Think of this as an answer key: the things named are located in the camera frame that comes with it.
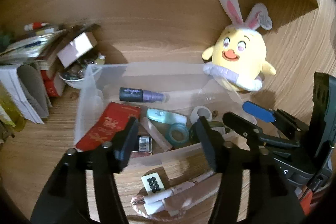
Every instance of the plush toy eye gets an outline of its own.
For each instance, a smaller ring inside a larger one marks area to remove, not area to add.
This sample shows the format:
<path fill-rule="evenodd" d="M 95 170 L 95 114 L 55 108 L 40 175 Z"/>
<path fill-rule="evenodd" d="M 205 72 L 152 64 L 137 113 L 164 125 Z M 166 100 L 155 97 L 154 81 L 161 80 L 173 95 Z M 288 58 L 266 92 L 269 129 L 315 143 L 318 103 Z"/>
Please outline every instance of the plush toy eye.
<path fill-rule="evenodd" d="M 228 37 L 225 38 L 223 44 L 224 44 L 224 48 L 227 48 L 230 44 L 230 39 Z"/>
<path fill-rule="evenodd" d="M 237 51 L 242 52 L 246 49 L 246 43 L 244 41 L 240 41 L 237 45 Z"/>

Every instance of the small figurine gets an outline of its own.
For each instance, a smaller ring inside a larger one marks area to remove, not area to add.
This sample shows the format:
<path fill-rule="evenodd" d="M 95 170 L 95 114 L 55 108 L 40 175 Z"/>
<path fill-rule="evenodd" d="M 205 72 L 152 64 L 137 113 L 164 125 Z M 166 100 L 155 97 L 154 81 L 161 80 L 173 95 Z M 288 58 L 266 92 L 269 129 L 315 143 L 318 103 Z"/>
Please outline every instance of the small figurine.
<path fill-rule="evenodd" d="M 238 0 L 219 0 L 232 21 L 217 40 L 216 45 L 207 48 L 202 58 L 212 62 L 204 65 L 203 71 L 213 75 L 216 81 L 226 87 L 227 81 L 236 91 L 260 90 L 263 81 L 260 72 L 275 75 L 275 68 L 268 63 L 266 46 L 258 27 L 272 28 L 267 8 L 257 3 L 248 15 L 245 23 L 240 12 Z"/>

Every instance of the teal tape roll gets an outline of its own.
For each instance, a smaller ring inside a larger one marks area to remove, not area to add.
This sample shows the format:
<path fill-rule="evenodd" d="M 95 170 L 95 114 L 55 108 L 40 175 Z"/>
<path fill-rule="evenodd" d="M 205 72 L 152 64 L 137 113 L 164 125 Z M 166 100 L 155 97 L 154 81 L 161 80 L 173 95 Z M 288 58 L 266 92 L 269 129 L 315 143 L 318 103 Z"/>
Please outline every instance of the teal tape roll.
<path fill-rule="evenodd" d="M 179 131 L 183 134 L 184 140 L 178 141 L 174 139 L 172 132 Z M 179 146 L 186 143 L 189 139 L 189 129 L 182 123 L 174 123 L 172 124 L 166 132 L 166 139 L 172 146 Z"/>

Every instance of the plush tag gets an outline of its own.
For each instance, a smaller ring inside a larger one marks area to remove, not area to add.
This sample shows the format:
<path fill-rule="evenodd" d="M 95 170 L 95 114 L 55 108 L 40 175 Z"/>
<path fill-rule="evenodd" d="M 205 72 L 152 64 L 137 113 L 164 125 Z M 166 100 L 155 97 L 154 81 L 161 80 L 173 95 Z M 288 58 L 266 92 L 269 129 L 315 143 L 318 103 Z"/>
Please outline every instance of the plush tag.
<path fill-rule="evenodd" d="M 259 13 L 257 15 L 257 21 L 259 22 L 260 26 L 265 30 L 271 30 L 273 26 L 271 18 L 263 13 Z"/>

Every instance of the red packaging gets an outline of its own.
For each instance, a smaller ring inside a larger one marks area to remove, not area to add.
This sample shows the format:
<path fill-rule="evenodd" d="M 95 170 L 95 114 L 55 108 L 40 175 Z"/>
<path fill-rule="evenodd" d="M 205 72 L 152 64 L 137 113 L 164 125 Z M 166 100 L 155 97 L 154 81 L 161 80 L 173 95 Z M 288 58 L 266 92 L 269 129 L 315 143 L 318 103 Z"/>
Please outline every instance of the red packaging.
<path fill-rule="evenodd" d="M 118 131 L 125 129 L 130 117 L 140 119 L 140 112 L 140 107 L 109 103 L 98 122 L 80 139 L 76 147 L 87 151 L 110 141 Z"/>
<path fill-rule="evenodd" d="M 49 81 L 53 80 L 57 69 L 61 66 L 60 61 L 56 60 L 48 70 L 41 70 L 42 80 Z"/>
<path fill-rule="evenodd" d="M 63 94 L 65 82 L 56 73 L 52 80 L 44 81 L 44 86 L 49 97 L 60 97 Z"/>

